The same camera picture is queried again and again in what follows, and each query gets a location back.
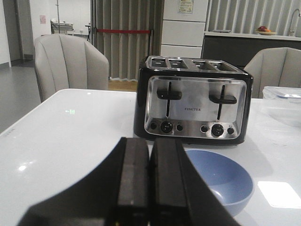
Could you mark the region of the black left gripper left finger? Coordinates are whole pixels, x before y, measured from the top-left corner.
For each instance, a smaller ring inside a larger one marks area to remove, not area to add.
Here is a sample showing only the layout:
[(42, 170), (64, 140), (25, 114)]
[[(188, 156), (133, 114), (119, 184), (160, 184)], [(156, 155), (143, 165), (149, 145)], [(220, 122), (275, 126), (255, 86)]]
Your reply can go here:
[(32, 205), (20, 226), (146, 226), (149, 151), (141, 138), (122, 137), (88, 175)]

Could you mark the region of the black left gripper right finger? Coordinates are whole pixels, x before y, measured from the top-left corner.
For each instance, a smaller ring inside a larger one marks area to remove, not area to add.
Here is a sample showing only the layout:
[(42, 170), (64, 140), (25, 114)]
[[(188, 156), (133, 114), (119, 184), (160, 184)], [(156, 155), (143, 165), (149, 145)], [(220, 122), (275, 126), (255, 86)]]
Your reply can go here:
[(152, 226), (237, 226), (189, 160), (181, 141), (157, 138), (150, 157)]

